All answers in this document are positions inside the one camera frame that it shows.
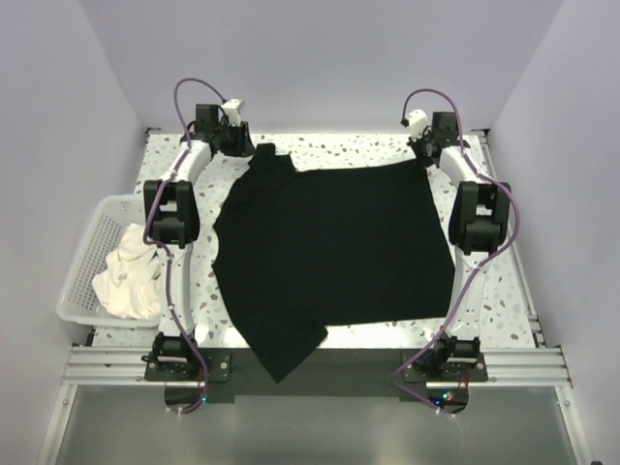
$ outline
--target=white laundry basket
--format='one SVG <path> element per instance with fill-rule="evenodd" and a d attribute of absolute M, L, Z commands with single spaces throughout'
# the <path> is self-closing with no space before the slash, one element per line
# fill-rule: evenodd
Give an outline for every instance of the white laundry basket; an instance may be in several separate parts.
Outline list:
<path fill-rule="evenodd" d="M 108 313 L 99 303 L 92 281 L 106 269 L 106 255 L 114 250 L 131 223 L 144 224 L 140 195 L 111 196 L 97 206 L 88 230 L 71 264 L 56 307 L 58 316 L 81 325 L 154 327 L 154 320 L 123 320 Z"/>

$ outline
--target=gray wall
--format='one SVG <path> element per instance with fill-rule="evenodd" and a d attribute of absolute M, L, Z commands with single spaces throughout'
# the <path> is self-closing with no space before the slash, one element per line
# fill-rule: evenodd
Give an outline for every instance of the gray wall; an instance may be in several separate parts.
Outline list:
<path fill-rule="evenodd" d="M 618 463 L 620 5 L 566 0 L 491 130 L 523 210 L 526 275 L 562 343 L 588 436 Z"/>
<path fill-rule="evenodd" d="M 0 462 L 32 464 L 70 347 L 58 293 L 141 130 L 76 0 L 0 2 L 0 64 Z"/>
<path fill-rule="evenodd" d="M 243 97 L 253 129 L 399 131 L 407 93 L 435 86 L 465 126 L 497 118 L 561 0 L 80 0 L 138 116 L 177 130 L 174 83 Z M 196 84 L 193 103 L 212 96 Z M 444 105 L 422 97 L 417 106 Z"/>

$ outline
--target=black cloth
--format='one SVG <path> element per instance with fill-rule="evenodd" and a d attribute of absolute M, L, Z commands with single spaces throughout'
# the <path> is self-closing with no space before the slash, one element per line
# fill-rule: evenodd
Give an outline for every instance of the black cloth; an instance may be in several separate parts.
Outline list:
<path fill-rule="evenodd" d="M 295 171 L 257 147 L 214 229 L 213 269 L 231 320 L 276 381 L 325 325 L 446 316 L 453 263 L 416 160 Z"/>

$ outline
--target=purple cable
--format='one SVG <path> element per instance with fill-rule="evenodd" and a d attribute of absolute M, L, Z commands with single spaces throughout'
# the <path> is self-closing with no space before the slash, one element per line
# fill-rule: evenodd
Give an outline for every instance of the purple cable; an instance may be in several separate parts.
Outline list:
<path fill-rule="evenodd" d="M 467 163 L 469 168 L 472 170 L 472 172 L 477 177 L 479 177 L 480 179 L 482 179 L 482 180 L 484 180 L 486 182 L 489 182 L 489 183 L 497 186 L 498 189 L 501 189 L 502 192 L 504 192 L 504 194 L 506 194 L 506 197 L 508 197 L 508 199 L 509 199 L 509 201 L 510 201 L 510 203 L 512 205 L 512 210 L 514 211 L 514 229 L 512 230 L 512 234 L 509 237 L 509 239 L 506 241 L 506 243 L 502 247 L 500 247 L 493 254 L 489 255 L 487 258 L 482 260 L 478 264 L 478 266 L 475 267 L 472 270 L 472 273 L 469 275 L 469 278 L 467 278 L 467 281 L 465 281 L 463 289 L 461 290 L 460 294 L 458 295 L 458 298 L 456 299 L 456 302 L 454 303 L 454 306 L 449 311 L 448 315 L 446 316 L 446 320 L 444 321 L 444 324 L 439 329 L 439 331 L 437 331 L 437 334 L 435 334 L 435 336 L 428 342 L 428 344 L 426 344 L 417 354 L 412 356 L 409 360 L 407 360 L 400 367 L 398 367 L 396 369 L 396 371 L 394 371 L 392 373 L 392 375 L 391 375 L 392 382 L 394 383 L 394 385 L 397 388 L 399 388 L 399 389 L 407 392 L 408 394 L 414 396 L 417 400 L 419 400 L 420 402 L 428 405 L 429 407 L 432 407 L 433 409 L 437 410 L 438 412 L 441 412 L 441 413 L 446 414 L 446 415 L 450 415 L 450 413 L 448 411 L 446 411 L 445 409 L 438 408 L 435 404 L 430 402 L 428 399 L 422 397 L 417 392 L 414 392 L 413 390 L 409 389 L 408 387 L 403 386 L 400 383 L 398 383 L 396 381 L 396 377 L 399 374 L 401 374 L 407 368 L 407 366 L 409 366 L 409 365 L 413 366 L 414 363 L 416 363 L 424 354 L 426 354 L 426 352 L 428 352 L 435 345 L 435 343 L 444 335 L 444 332 L 446 332 L 446 328 L 450 325 L 451 321 L 454 319 L 454 316 L 456 315 L 456 311 L 458 310 L 458 307 L 460 306 L 461 302 L 463 301 L 463 298 L 465 298 L 465 294 L 467 293 L 469 287 L 472 284 L 472 281 L 474 280 L 474 278 L 476 277 L 478 272 L 481 270 L 481 268 L 484 267 L 486 264 L 488 264 L 491 260 L 495 259 L 497 256 L 503 254 L 514 243 L 514 240 L 516 239 L 516 235 L 519 232 L 519 228 L 520 228 L 520 224 L 521 224 L 521 214 L 520 214 L 519 208 L 518 208 L 518 206 L 516 204 L 516 201 L 514 200 L 514 197 L 512 196 L 511 191 L 509 191 L 508 188 L 506 188 L 506 186 L 504 186 L 499 181 L 493 179 L 490 176 L 487 176 L 486 174 L 483 174 L 482 172 L 479 172 L 476 169 L 476 165 L 474 165 L 472 160 L 469 158 L 469 155 L 467 155 L 467 153 L 465 153 L 465 145 L 464 145 L 464 141 L 463 141 L 463 129 L 462 129 L 463 126 L 461 124 L 461 117 L 460 117 L 460 114 L 458 113 L 458 109 L 456 108 L 456 104 L 454 103 L 454 101 L 447 94 L 445 94 L 444 92 L 442 92 L 440 90 L 431 89 L 431 88 L 423 88 L 423 89 L 415 90 L 414 92 L 409 94 L 409 96 L 407 97 L 407 100 L 405 100 L 405 105 L 403 107 L 402 118 L 403 119 L 405 118 L 405 112 L 407 111 L 407 104 L 409 104 L 409 100 L 414 95 L 422 93 L 422 92 L 430 92 L 430 93 L 433 93 L 433 94 L 437 94 L 437 95 L 443 97 L 444 99 L 446 99 L 448 101 L 448 103 L 452 107 L 452 110 L 454 111 L 454 115 L 456 116 L 456 122 L 457 122 L 457 125 L 458 125 L 459 146 L 460 146 L 460 149 L 461 149 L 461 154 L 463 155 L 463 158 L 465 158 L 465 162 Z"/>
<path fill-rule="evenodd" d="M 176 110 L 176 115 L 178 116 L 178 119 L 181 122 L 181 126 L 183 127 L 183 131 L 185 133 L 185 139 L 187 140 L 187 148 L 185 149 L 183 154 L 178 158 L 178 161 L 174 165 L 170 178 L 168 178 L 165 181 L 162 181 L 160 185 L 158 186 L 157 192 L 155 193 L 155 199 L 153 200 L 151 209 L 149 210 L 148 216 L 146 217 L 146 225 L 144 226 L 144 234 L 142 236 L 142 241 L 145 244 L 156 245 L 157 247 L 161 247 L 162 249 L 164 249 L 164 251 L 166 252 L 166 258 L 167 258 L 166 259 L 166 283 L 164 287 L 165 292 L 166 292 L 166 304 L 168 305 L 168 308 L 170 309 L 170 314 L 172 315 L 172 318 L 174 319 L 174 323 L 178 327 L 181 333 L 181 336 L 183 336 L 183 339 L 185 339 L 185 342 L 187 342 L 187 345 L 189 346 L 190 350 L 194 353 L 194 355 L 198 359 L 198 362 L 200 363 L 201 368 L 202 368 L 202 374 L 204 376 L 204 386 L 202 387 L 201 397 L 193 405 L 190 405 L 189 407 L 186 407 L 183 410 L 181 410 L 180 411 L 181 414 L 191 414 L 196 409 L 198 409 L 199 406 L 205 401 L 203 399 L 206 399 L 206 392 L 208 390 L 208 382 L 209 382 L 209 373 L 208 373 L 208 368 L 206 366 L 206 362 L 204 361 L 204 358 L 201 356 L 201 353 L 199 352 L 198 347 L 194 345 L 192 338 L 189 336 L 189 334 L 183 327 L 183 324 L 179 320 L 178 315 L 176 315 L 176 312 L 174 311 L 174 303 L 172 302 L 172 298 L 171 298 L 171 269 L 172 269 L 171 250 L 168 248 L 168 246 L 164 242 L 161 242 L 159 240 L 149 239 L 148 232 L 150 231 L 151 226 L 153 224 L 153 219 L 155 218 L 155 212 L 157 211 L 157 205 L 159 205 L 159 202 L 162 199 L 162 195 L 164 194 L 164 190 L 166 189 L 166 186 L 168 186 L 171 182 L 174 181 L 174 179 L 176 178 L 176 174 L 178 173 L 178 170 L 181 168 L 181 165 L 187 158 L 187 155 L 192 150 L 192 138 L 190 137 L 189 129 L 187 128 L 187 125 L 185 124 L 185 119 L 183 118 L 183 114 L 181 114 L 181 108 L 178 104 L 179 87 L 184 82 L 190 82 L 190 81 L 198 82 L 200 84 L 207 86 L 209 89 L 215 92 L 218 95 L 218 97 L 220 97 L 220 99 L 222 99 L 222 102 L 226 102 L 226 99 L 224 98 L 224 96 L 220 92 L 218 92 L 215 89 L 215 87 L 213 87 L 208 82 L 205 82 L 204 80 L 201 80 L 201 79 L 197 79 L 195 77 L 185 77 L 182 80 L 180 80 L 174 87 L 174 93 L 173 93 L 174 109 Z"/>

